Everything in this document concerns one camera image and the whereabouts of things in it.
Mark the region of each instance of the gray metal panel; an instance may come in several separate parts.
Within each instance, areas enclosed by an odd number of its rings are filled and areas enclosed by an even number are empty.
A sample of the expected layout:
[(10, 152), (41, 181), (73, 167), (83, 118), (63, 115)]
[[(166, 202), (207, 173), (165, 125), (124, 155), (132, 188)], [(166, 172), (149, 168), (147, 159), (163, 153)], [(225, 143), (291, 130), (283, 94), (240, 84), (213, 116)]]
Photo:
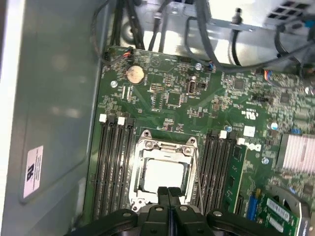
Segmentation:
[[(59, 236), (81, 213), (98, 78), (90, 23), (98, 4), (25, 3), (3, 236)], [(23, 199), (27, 153), (41, 145), (40, 187)]]

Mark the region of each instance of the cpu socket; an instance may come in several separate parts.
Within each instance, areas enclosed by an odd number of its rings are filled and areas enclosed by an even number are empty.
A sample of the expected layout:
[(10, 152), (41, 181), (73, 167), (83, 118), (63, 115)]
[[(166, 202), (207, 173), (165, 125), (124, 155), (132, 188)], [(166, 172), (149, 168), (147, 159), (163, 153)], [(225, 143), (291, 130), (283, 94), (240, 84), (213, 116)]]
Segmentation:
[(195, 184), (198, 146), (195, 137), (185, 144), (153, 139), (144, 130), (135, 146), (129, 189), (131, 209), (158, 203), (158, 187), (179, 187), (181, 204), (190, 204)]

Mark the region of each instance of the integrated circuit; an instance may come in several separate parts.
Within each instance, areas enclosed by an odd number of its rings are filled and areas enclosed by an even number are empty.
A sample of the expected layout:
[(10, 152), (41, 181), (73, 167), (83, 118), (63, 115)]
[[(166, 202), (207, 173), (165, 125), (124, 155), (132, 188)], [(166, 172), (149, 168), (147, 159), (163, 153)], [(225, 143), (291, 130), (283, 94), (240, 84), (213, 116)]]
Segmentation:
[(312, 195), (314, 190), (314, 186), (308, 183), (304, 184), (303, 193), (307, 195)]
[(243, 90), (245, 86), (245, 81), (243, 79), (235, 79), (234, 89)]
[(280, 102), (284, 104), (288, 104), (290, 102), (290, 94), (283, 92), (280, 97)]

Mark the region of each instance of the capacitor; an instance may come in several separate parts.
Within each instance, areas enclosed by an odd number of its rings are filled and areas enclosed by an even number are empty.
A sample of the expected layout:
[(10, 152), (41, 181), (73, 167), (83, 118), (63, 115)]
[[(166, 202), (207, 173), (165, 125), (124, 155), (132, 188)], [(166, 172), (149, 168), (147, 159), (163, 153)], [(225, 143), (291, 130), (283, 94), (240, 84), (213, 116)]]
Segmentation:
[(224, 127), (224, 129), (225, 129), (225, 131), (226, 132), (228, 132), (228, 133), (230, 133), (230, 132), (232, 132), (232, 126), (230, 126), (230, 125), (226, 125), (225, 127)]
[(275, 122), (272, 122), (272, 123), (270, 124), (270, 128), (271, 128), (272, 130), (278, 130), (278, 124), (275, 123)]

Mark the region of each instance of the ram slot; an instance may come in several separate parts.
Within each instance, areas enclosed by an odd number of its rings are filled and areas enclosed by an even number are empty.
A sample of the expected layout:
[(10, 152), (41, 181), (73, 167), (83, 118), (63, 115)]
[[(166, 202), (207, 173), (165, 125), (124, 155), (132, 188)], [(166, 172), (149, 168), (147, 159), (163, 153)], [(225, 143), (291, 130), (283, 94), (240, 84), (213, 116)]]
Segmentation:
[[(218, 134), (217, 131), (207, 134), (200, 168), (204, 214), (222, 205), (232, 151), (236, 144), (235, 139), (219, 139)], [(197, 205), (200, 206), (199, 193), (196, 197)]]
[(124, 149), (124, 135), (125, 135), (125, 118), (119, 117), (117, 125), (117, 138), (115, 139), (115, 149), (113, 155), (113, 175), (112, 175), (112, 190), (110, 191), (110, 201), (108, 205), (109, 212), (112, 213), (117, 209), (118, 189), (120, 185), (120, 166), (122, 160), (122, 154)]
[(101, 137), (97, 158), (97, 171), (96, 171), (96, 186), (94, 193), (94, 211), (93, 211), (93, 220), (97, 220), (101, 214), (102, 208), (102, 197), (103, 189), (105, 184), (105, 169), (106, 169), (106, 160), (105, 153), (107, 151), (108, 137), (113, 132), (114, 120), (109, 118), (106, 123), (102, 124), (101, 128)]
[(223, 162), (222, 154), (225, 150), (225, 140), (219, 139), (217, 150), (215, 151), (213, 159), (213, 169), (211, 172), (211, 182), (209, 185), (209, 198), (208, 198), (208, 208), (207, 211), (214, 209), (218, 203), (218, 182), (219, 179), (222, 177), (219, 175), (220, 173), (220, 166)]
[(107, 160), (107, 167), (105, 172), (105, 187), (103, 188), (103, 203), (102, 203), (102, 215), (108, 215), (110, 213), (110, 206), (115, 201), (111, 198), (113, 192), (114, 182), (114, 170), (115, 159), (117, 157), (119, 147), (122, 138), (124, 137), (124, 125), (118, 124), (114, 127), (114, 132), (108, 142), (108, 151), (105, 153)]
[(212, 173), (213, 173), (213, 157), (215, 156), (215, 151), (218, 146), (218, 136), (207, 134), (207, 145), (205, 146), (204, 155), (202, 159), (202, 167), (201, 167), (201, 183), (202, 183), (202, 199), (204, 210), (207, 212), (207, 203), (210, 192), (210, 184), (212, 181)]
[(125, 151), (124, 151), (124, 158), (121, 170), (121, 184), (118, 188), (118, 208), (124, 208), (124, 196), (126, 194), (126, 188), (129, 189), (127, 184), (127, 176), (128, 176), (128, 168), (129, 168), (129, 160), (131, 154), (131, 145), (133, 140), (133, 126), (134, 126), (134, 119), (128, 118), (127, 125), (126, 125), (126, 134), (125, 134)]
[(236, 141), (232, 139), (225, 140), (224, 145), (224, 151), (220, 153), (220, 172), (219, 172), (219, 178), (217, 178), (217, 192), (216, 192), (216, 205), (214, 208), (221, 208), (222, 205), (222, 199), (224, 196), (224, 189), (225, 189), (225, 182), (227, 178), (227, 174), (229, 171), (229, 166), (231, 163), (231, 156), (232, 156), (232, 150), (235, 146)]

